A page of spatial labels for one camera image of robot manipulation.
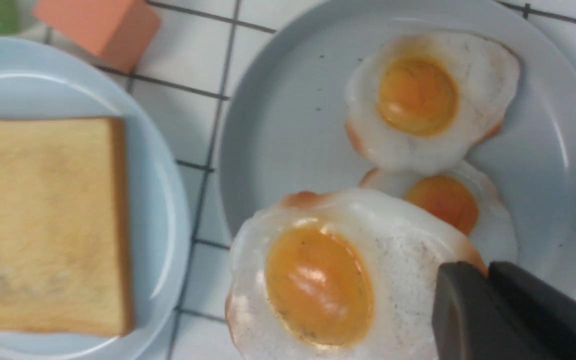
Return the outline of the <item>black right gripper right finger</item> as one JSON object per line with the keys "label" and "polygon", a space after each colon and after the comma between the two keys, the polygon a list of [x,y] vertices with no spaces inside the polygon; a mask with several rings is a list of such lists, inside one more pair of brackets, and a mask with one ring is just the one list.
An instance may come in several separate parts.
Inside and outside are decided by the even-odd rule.
{"label": "black right gripper right finger", "polygon": [[488,278],[551,355],[576,360],[576,300],[511,262],[492,262]]}

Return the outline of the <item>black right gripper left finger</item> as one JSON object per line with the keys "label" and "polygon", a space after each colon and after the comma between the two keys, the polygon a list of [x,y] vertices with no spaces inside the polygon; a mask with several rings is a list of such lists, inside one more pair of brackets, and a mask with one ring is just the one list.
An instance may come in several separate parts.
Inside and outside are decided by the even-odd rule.
{"label": "black right gripper left finger", "polygon": [[432,330],[441,360],[573,360],[576,344],[513,264],[489,275],[468,262],[439,267]]}

